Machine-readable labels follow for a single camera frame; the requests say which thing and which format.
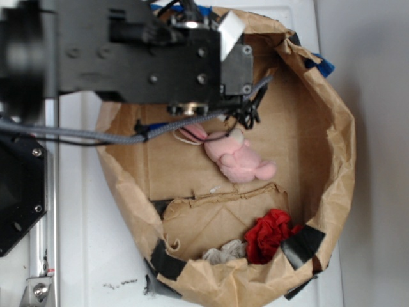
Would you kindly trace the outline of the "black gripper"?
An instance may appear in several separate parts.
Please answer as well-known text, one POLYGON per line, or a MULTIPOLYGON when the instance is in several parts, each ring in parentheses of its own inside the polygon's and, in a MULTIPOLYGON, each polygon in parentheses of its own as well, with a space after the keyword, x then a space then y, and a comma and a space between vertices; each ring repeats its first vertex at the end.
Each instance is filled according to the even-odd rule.
POLYGON ((42 1, 56 34, 57 91, 104 101, 215 104, 220 34, 193 1, 158 17, 149 1, 42 1))

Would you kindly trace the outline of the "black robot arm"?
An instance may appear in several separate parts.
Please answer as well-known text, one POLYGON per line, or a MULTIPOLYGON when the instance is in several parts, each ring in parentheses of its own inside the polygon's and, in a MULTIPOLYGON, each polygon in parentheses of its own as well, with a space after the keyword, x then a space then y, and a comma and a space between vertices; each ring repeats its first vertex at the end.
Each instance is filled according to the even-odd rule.
POLYGON ((220 33, 195 2, 161 20, 150 1, 19 1, 1 10, 1 102, 34 120, 48 98, 221 107, 220 33))

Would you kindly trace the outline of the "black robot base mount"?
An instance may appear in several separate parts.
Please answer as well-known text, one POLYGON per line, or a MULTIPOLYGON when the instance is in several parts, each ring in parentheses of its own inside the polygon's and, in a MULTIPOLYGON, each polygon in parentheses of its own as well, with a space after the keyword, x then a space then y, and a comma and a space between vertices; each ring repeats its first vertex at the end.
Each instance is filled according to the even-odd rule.
POLYGON ((41 219, 44 201, 42 146, 29 134, 1 132, 1 256, 6 256, 41 219))

